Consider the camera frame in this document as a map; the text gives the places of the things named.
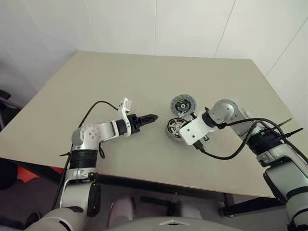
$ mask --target table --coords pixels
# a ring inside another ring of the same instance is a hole
[[[245,147],[234,159],[216,160],[193,146],[176,143],[166,134],[173,118],[171,100],[189,94],[197,111],[220,99],[235,100],[256,117],[280,123],[292,117],[276,92],[251,60],[160,57],[79,51],[0,133],[0,157],[39,165],[63,167],[72,132],[98,100],[113,104],[132,100],[131,112],[157,114],[159,119],[129,138],[103,145],[100,174],[223,193],[273,197],[263,180],[264,168]],[[107,105],[98,105],[87,122],[117,119]],[[292,120],[283,128],[299,125]],[[230,155],[241,140],[226,128],[209,134],[205,148]],[[307,134],[292,141],[308,153]]]

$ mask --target round mechanical part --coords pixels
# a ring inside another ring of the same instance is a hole
[[[196,101],[190,95],[179,95],[171,101],[170,108],[175,116],[182,118],[196,110]]]
[[[181,138],[179,130],[185,123],[187,123],[187,121],[181,118],[174,118],[169,120],[167,123],[167,133],[169,137],[174,141],[183,142],[184,140]]]

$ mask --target white tile wall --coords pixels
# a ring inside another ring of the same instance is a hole
[[[97,50],[85,0],[25,1],[41,32],[63,40],[75,50]]]
[[[250,58],[266,76],[307,17],[306,0],[236,0],[217,58]]]
[[[22,0],[0,1],[0,39],[39,90],[53,73],[52,56]]]
[[[307,21],[267,76],[269,83],[291,110],[307,97],[306,24]]]
[[[37,93],[28,82],[23,71],[8,53],[0,41],[0,88],[7,92],[14,92],[11,100],[18,105],[25,105]]]
[[[157,0],[157,55],[213,57],[234,0]]]
[[[77,50],[250,58],[307,127],[307,1],[1,0],[0,88],[26,104]]]
[[[88,0],[100,51],[154,54],[155,0]]]

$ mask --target black cable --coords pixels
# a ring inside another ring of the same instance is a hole
[[[100,153],[101,158],[105,159],[105,153],[104,153],[104,151],[103,151],[103,149],[101,147],[101,144],[102,143],[100,142],[99,145],[98,145],[98,151]]]
[[[78,128],[80,128],[83,123],[85,122],[85,120],[87,119],[88,115],[90,114],[90,112],[92,111],[92,109],[95,107],[95,105],[97,105],[98,103],[106,103],[109,106],[111,106],[112,108],[114,108],[115,110],[118,110],[115,106],[113,106],[111,103],[107,102],[107,101],[97,101],[95,104],[92,105],[92,107],[90,107],[90,109],[88,110],[88,112],[86,113],[86,115],[83,117],[82,121],[80,122]]]
[[[90,114],[90,112],[92,111],[92,109],[98,104],[98,103],[106,103],[108,104],[109,106],[111,106],[112,108],[114,108],[115,110],[118,110],[118,108],[116,108],[115,106],[113,106],[111,103],[107,102],[107,101],[97,101],[95,102],[92,107],[90,107],[90,109],[88,110],[88,112],[85,114],[85,116],[83,117],[82,121],[80,122],[78,128],[80,128],[83,123],[85,122],[85,120],[87,119],[88,115]],[[105,158],[105,153],[103,152],[103,149],[101,148],[101,144],[99,144],[99,152],[100,152],[100,156],[104,159]],[[59,182],[59,185],[58,185],[58,188],[57,188],[57,192],[56,192],[56,195],[55,195],[55,198],[53,200],[53,203],[52,203],[52,206],[51,206],[51,210],[54,210],[55,209],[55,206],[57,204],[57,201],[58,201],[58,198],[59,198],[59,194],[60,194],[60,190],[61,190],[61,187],[64,183],[64,179],[65,179],[65,174],[66,174],[66,170],[67,170],[67,166],[68,166],[68,163],[69,163],[69,159],[70,159],[70,153],[66,153],[65,155],[68,155],[68,158],[66,160],[66,163],[65,163],[65,166],[64,166],[64,169],[63,169],[63,172],[61,174],[61,179],[60,179],[60,182]]]
[[[229,124],[224,123],[223,125],[224,126],[232,126],[232,125],[235,125],[235,124],[240,124],[240,123],[249,122],[249,121],[256,121],[256,120],[260,120],[260,121],[264,121],[264,122],[267,122],[269,124],[272,124],[279,131],[279,133],[281,134],[282,140],[286,144],[288,144],[294,151],[296,151],[297,154],[308,164],[308,158],[298,148],[296,148],[296,146],[294,144],[292,144],[290,141],[288,141],[284,137],[284,132],[282,131],[282,129],[276,123],[274,123],[273,121],[271,121],[269,119],[265,119],[265,118],[242,119],[242,120],[235,121],[235,122],[232,122],[232,123],[229,123]]]
[[[247,144],[253,130],[256,128],[256,126],[259,122],[260,122],[260,120],[259,121],[257,120],[256,122],[254,122],[252,124],[252,126],[250,127],[250,129],[249,129],[245,139],[243,140],[242,144],[239,146],[239,148],[232,155],[229,155],[229,156],[226,156],[226,157],[221,157],[221,156],[216,156],[216,155],[208,153],[207,151],[204,150],[204,148],[199,148],[199,149],[202,153],[204,153],[204,154],[206,154],[206,155],[208,155],[212,158],[215,158],[215,159],[218,159],[218,160],[231,160],[232,158],[236,157],[241,152],[241,150],[245,147],[245,145]]]
[[[249,129],[245,139],[243,140],[242,144],[240,145],[240,147],[230,156],[227,156],[227,157],[220,157],[220,156],[216,156],[216,155],[213,155],[213,154],[210,154],[208,152],[206,152],[203,148],[203,146],[195,146],[197,149],[199,149],[202,153],[212,157],[212,158],[215,158],[215,159],[219,159],[219,160],[230,160],[234,157],[236,157],[238,155],[238,153],[240,153],[240,151],[244,148],[244,146],[247,144],[248,142],[248,139],[249,137],[251,136],[251,133],[253,131],[253,129],[257,126],[257,123],[261,123],[263,124],[267,129],[271,130],[272,132],[276,133],[278,136],[279,134],[281,135],[281,139],[286,143],[288,144],[293,150],[295,150],[297,152],[297,154],[306,162],[308,163],[308,158],[298,149],[295,147],[295,145],[293,145],[290,141],[288,141],[285,137],[284,137],[284,132],[282,131],[282,129],[276,124],[274,123],[273,121],[269,120],[269,119],[265,119],[265,118],[250,118],[250,119],[243,119],[243,120],[239,120],[239,121],[235,121],[235,122],[232,122],[232,123],[223,123],[222,124],[222,127],[226,127],[226,126],[232,126],[232,125],[236,125],[236,124],[240,124],[240,123],[244,123],[244,122],[250,122],[250,121],[255,121],[251,128]],[[279,134],[274,131],[272,128],[270,128],[269,126],[267,126],[264,122],[267,122],[267,123],[270,123],[272,124],[278,131],[279,131]]]

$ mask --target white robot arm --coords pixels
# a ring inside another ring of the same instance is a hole
[[[125,98],[117,110],[119,120],[86,124],[73,132],[70,166],[65,175],[60,208],[46,214],[27,231],[81,231],[86,218],[99,213],[101,188],[96,183],[96,162],[98,152],[104,158],[101,143],[121,135],[128,137],[158,118],[153,114],[141,117],[127,115],[130,106],[131,101]]]
[[[269,128],[264,122],[274,125]],[[229,157],[218,157],[207,153],[199,141],[207,133],[230,126],[256,154],[257,161],[268,167],[264,179],[273,194],[286,203],[290,230],[308,229],[308,163],[307,158],[292,145],[286,137],[295,132],[284,134],[279,126],[263,118],[250,118],[231,100],[218,101],[212,109],[206,109],[199,116],[183,126],[179,133],[188,145],[194,145],[201,152],[211,157],[228,160]]]
[[[89,124],[77,129],[72,136],[73,146],[70,155],[70,168],[65,177],[60,208],[52,210],[41,220],[31,225],[27,231],[81,231],[86,217],[95,216],[100,209],[100,188],[95,183],[97,174],[96,159],[100,151],[100,142],[118,137],[129,136],[139,131],[139,127],[154,122],[156,115],[136,117],[126,116],[130,102],[125,99],[119,108],[121,120],[107,121],[101,124]],[[180,129],[180,136],[188,145],[194,145],[201,152],[221,160],[235,157],[246,144],[256,154],[258,162],[269,168],[264,179],[273,194],[287,203],[290,220],[289,231],[308,229],[308,167],[307,158],[294,147],[275,123],[262,118],[249,118],[245,110],[230,100],[217,102]],[[270,128],[264,122],[274,125]],[[205,151],[199,141],[207,133],[231,126],[243,140],[239,149],[229,157],[218,157]],[[208,227],[215,230],[235,230],[205,220],[191,218],[149,218],[138,219],[112,230],[135,230],[136,227],[148,227],[151,230],[174,230],[179,227],[199,230]]]

